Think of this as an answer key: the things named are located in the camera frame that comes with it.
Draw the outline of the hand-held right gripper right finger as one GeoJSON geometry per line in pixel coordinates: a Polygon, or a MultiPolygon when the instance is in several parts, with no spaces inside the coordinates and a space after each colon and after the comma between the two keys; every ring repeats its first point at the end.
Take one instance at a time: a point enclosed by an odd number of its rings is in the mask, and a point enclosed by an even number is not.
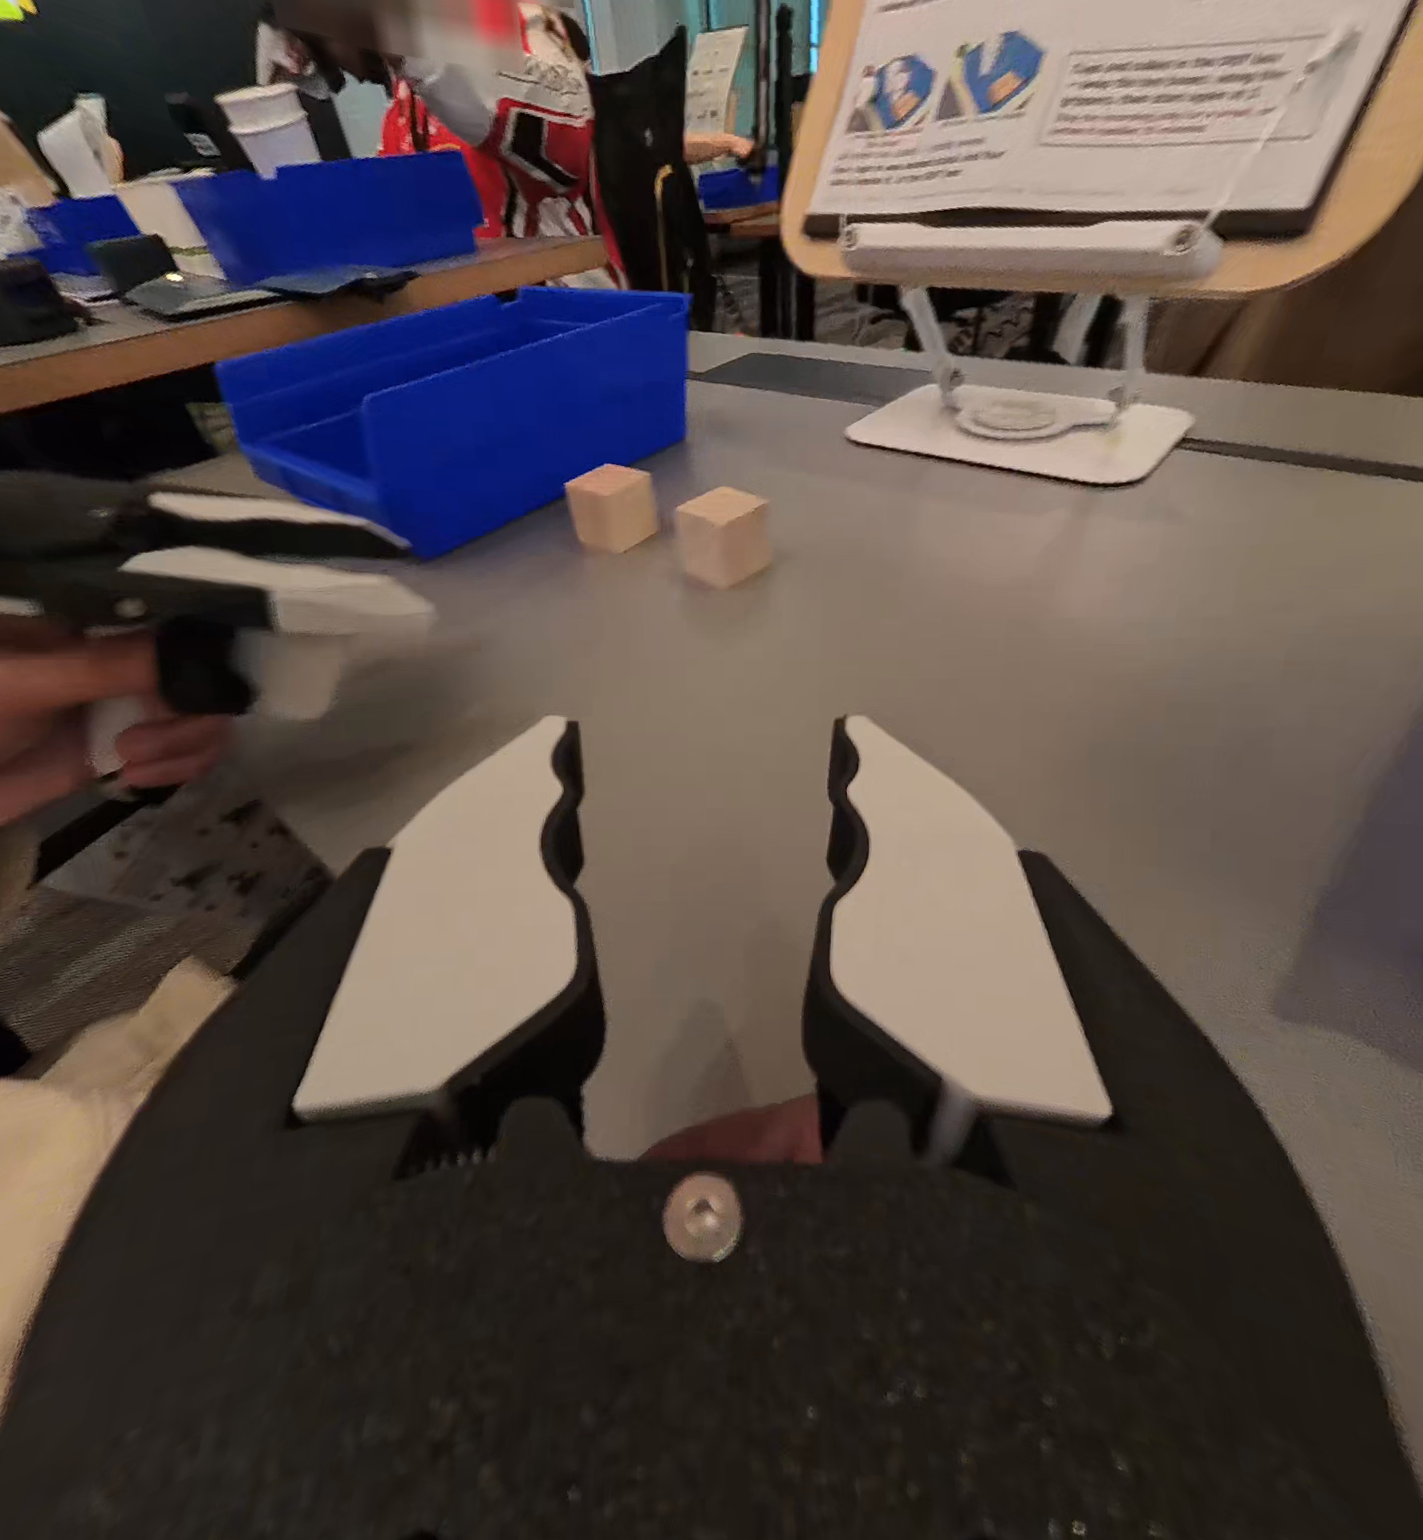
{"type": "Polygon", "coordinates": [[[866,716],[836,719],[826,793],[801,1003],[824,1142],[870,1102],[934,1165],[994,1115],[1104,1127],[1112,1096],[1009,831],[866,716]]]}

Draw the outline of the stack of white cups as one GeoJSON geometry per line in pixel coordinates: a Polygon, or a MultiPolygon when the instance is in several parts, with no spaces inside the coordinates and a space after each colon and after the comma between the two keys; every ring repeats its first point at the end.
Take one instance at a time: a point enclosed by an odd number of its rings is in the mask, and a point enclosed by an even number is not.
{"type": "Polygon", "coordinates": [[[318,164],[308,113],[293,83],[241,86],[216,94],[214,102],[247,162],[262,179],[276,179],[285,166],[318,164]]]}

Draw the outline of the person's left hand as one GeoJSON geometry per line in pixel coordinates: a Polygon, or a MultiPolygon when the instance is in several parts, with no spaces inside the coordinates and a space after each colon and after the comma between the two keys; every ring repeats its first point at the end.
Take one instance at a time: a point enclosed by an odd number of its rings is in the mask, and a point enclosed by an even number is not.
{"type": "Polygon", "coordinates": [[[117,739],[129,789],[179,787],[229,748],[233,723],[181,716],[156,698],[156,652],[144,633],[77,636],[48,621],[0,617],[0,829],[92,783],[84,714],[139,698],[117,739]]]}

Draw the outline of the wooden side table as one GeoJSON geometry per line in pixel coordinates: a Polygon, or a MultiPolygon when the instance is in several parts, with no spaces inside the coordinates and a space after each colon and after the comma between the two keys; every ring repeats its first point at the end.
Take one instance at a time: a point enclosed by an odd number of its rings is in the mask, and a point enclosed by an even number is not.
{"type": "Polygon", "coordinates": [[[73,335],[0,347],[0,414],[210,366],[382,318],[563,279],[604,266],[606,256],[606,241],[596,235],[503,239],[482,243],[469,256],[417,268],[386,299],[278,299],[185,322],[139,316],[127,306],[106,310],[73,335]]]}

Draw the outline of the black box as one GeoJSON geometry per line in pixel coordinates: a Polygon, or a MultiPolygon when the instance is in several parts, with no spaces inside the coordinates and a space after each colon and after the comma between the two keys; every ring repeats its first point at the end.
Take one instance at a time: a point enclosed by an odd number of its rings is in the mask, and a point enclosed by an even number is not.
{"type": "Polygon", "coordinates": [[[73,335],[79,328],[79,312],[38,260],[0,258],[0,347],[73,335]]]}

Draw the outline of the blue plastic divided bin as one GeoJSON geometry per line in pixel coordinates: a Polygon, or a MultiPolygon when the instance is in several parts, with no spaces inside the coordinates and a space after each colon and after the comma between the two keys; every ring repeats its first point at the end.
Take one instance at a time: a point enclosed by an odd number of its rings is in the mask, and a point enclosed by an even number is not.
{"type": "Polygon", "coordinates": [[[266,484],[436,559],[683,442],[681,293],[527,285],[216,364],[266,484]]]}

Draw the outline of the dark blue pouch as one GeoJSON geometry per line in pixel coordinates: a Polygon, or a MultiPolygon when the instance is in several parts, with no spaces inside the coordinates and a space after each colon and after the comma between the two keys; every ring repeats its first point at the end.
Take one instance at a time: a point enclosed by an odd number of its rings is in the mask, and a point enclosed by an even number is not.
{"type": "Polygon", "coordinates": [[[289,301],[372,299],[386,301],[417,277],[413,268],[330,266],[254,279],[254,287],[289,301]]]}

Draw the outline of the small blue plastic bin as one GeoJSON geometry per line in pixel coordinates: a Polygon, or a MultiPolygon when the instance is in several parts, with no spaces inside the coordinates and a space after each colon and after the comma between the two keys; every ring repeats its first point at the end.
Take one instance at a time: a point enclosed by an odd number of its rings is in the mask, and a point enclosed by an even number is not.
{"type": "Polygon", "coordinates": [[[139,225],[115,194],[59,198],[42,208],[27,208],[32,243],[27,256],[50,274],[102,277],[92,243],[140,239],[139,225]]]}

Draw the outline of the large blue plastic bin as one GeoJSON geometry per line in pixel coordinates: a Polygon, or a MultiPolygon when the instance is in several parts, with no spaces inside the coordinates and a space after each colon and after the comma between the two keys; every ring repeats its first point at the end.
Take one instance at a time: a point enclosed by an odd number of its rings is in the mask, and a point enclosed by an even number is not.
{"type": "Polygon", "coordinates": [[[285,164],[175,183],[225,279],[260,285],[328,268],[405,270],[467,256],[484,223],[453,150],[285,164]]]}

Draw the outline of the white paper cup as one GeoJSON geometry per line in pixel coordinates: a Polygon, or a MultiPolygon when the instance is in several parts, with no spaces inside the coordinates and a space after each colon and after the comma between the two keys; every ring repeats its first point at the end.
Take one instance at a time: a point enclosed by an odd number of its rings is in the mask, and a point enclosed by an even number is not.
{"type": "Polygon", "coordinates": [[[220,279],[222,266],[179,198],[185,183],[206,177],[206,171],[164,171],[115,185],[113,194],[142,235],[164,241],[181,272],[220,279]]]}

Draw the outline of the light wooden cube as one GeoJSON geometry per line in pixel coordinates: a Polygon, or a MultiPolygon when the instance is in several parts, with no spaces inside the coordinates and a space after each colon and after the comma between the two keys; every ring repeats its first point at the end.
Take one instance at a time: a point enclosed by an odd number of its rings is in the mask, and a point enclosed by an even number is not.
{"type": "Polygon", "coordinates": [[[710,588],[733,588],[772,567],[766,497],[720,486],[673,511],[679,567],[710,588]]]}
{"type": "Polygon", "coordinates": [[[586,552],[623,553],[660,530],[648,470],[606,463],[569,478],[563,490],[575,538],[586,552]]]}

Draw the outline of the person's cream garment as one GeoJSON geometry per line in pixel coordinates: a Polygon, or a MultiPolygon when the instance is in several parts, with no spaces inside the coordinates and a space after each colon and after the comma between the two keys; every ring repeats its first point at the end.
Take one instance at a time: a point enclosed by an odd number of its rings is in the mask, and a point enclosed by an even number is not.
{"type": "Polygon", "coordinates": [[[187,959],[135,1011],[84,1028],[28,1078],[0,1078],[0,1420],[71,1227],[133,1117],[235,984],[187,959]]]}

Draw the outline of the wooden document stand white base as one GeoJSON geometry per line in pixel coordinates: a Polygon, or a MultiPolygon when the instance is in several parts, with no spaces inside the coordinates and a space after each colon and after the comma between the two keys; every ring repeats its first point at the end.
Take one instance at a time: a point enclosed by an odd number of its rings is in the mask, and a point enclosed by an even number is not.
{"type": "Polygon", "coordinates": [[[1361,249],[1423,171],[1423,3],[1367,100],[1312,220],[1297,233],[1222,233],[1187,218],[863,218],[816,233],[807,204],[843,88],[863,3],[830,3],[816,75],[780,202],[787,258],[816,279],[893,285],[928,382],[851,422],[857,447],[955,461],[1054,482],[1131,486],[1191,430],[1183,409],[1143,403],[1152,299],[1241,299],[1311,279],[1361,249]],[[1121,364],[1106,395],[1069,386],[971,384],[948,351],[932,299],[949,287],[1121,301],[1121,364]]]}

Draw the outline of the white standing sign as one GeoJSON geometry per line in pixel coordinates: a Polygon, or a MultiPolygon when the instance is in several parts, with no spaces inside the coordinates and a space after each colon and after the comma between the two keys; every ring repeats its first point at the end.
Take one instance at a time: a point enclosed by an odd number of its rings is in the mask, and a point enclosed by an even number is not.
{"type": "Polygon", "coordinates": [[[714,135],[733,131],[735,75],[747,34],[747,27],[704,29],[693,40],[685,75],[687,133],[714,135]]]}

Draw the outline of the printed instruction sheet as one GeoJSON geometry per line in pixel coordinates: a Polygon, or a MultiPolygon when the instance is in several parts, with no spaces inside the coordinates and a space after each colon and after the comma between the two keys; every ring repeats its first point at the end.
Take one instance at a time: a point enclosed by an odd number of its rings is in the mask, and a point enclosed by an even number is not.
{"type": "Polygon", "coordinates": [[[807,202],[863,218],[1301,231],[1413,5],[863,3],[807,202]]]}

